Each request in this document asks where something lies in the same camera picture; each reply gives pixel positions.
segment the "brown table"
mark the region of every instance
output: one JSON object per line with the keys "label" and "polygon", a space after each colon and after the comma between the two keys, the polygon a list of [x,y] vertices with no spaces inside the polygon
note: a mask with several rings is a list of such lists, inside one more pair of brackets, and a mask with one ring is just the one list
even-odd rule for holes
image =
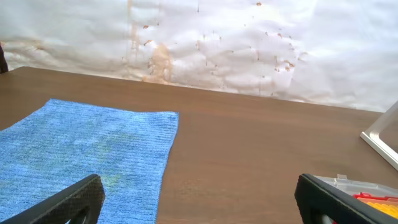
{"label": "brown table", "polygon": [[180,112],[157,223],[301,223],[302,173],[398,188],[359,138],[379,113],[23,67],[0,75],[0,129],[50,98]]}

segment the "towel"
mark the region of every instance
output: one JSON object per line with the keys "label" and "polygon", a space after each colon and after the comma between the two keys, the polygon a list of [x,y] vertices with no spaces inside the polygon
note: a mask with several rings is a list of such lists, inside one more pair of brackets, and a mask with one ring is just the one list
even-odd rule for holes
{"label": "towel", "polygon": [[98,223],[155,223],[178,113],[49,100],[0,131],[0,221],[90,174],[105,201]]}

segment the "white backdrop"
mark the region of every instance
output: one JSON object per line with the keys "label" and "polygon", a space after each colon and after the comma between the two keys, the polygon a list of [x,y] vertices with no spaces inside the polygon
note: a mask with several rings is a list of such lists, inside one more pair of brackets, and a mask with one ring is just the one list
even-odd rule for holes
{"label": "white backdrop", "polygon": [[395,0],[2,0],[10,69],[49,68],[385,111]]}

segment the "blue towel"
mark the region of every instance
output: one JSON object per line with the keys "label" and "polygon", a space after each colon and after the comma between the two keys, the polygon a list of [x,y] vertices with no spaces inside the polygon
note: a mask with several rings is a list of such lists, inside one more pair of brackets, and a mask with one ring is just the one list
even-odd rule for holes
{"label": "blue towel", "polygon": [[50,100],[0,131],[0,221],[90,174],[101,176],[98,223],[155,223],[178,113]]}

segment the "yellow object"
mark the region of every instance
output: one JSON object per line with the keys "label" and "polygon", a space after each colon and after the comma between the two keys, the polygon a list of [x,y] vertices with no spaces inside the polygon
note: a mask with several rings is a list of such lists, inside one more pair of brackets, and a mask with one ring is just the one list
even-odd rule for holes
{"label": "yellow object", "polygon": [[398,206],[397,205],[388,205],[388,204],[376,203],[376,202],[366,202],[366,203],[379,211],[382,211],[394,218],[398,218]]}

